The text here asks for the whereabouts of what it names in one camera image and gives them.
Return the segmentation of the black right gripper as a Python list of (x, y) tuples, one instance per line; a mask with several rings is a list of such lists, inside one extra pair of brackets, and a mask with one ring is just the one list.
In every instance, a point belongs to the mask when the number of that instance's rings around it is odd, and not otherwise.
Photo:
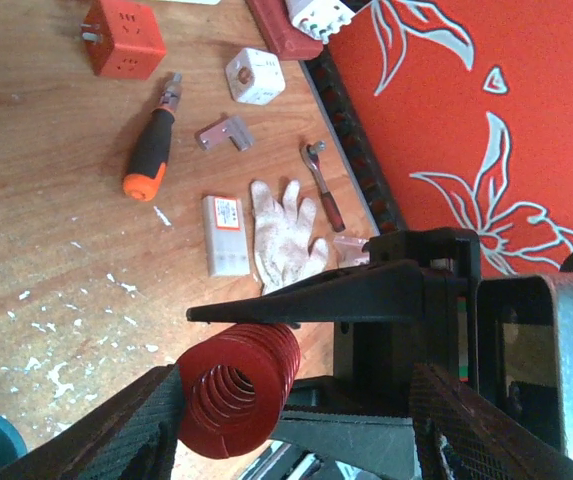
[(403, 385), (417, 363), (459, 370), (459, 334), (474, 315), (480, 241), (471, 230), (371, 238), (369, 262), (326, 271), (269, 295), (191, 307), (190, 322), (336, 322), (333, 373), (356, 385)]

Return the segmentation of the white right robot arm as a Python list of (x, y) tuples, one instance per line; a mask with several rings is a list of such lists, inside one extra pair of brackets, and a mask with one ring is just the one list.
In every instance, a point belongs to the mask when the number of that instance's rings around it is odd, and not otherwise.
[(190, 308), (181, 440), (280, 440), (387, 479), (573, 478), (573, 253), (485, 279), (470, 230), (397, 231), (367, 264)]

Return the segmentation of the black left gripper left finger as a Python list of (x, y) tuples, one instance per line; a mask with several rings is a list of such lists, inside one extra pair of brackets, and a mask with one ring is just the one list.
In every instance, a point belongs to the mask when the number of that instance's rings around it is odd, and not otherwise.
[(0, 479), (169, 479), (183, 413), (178, 367), (157, 366), (1, 468)]

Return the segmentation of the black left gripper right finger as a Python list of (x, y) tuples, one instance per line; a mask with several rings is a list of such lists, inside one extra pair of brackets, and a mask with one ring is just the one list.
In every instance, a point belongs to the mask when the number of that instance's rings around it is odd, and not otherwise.
[(573, 479), (573, 460), (439, 366), (414, 367), (409, 409), (424, 479)]

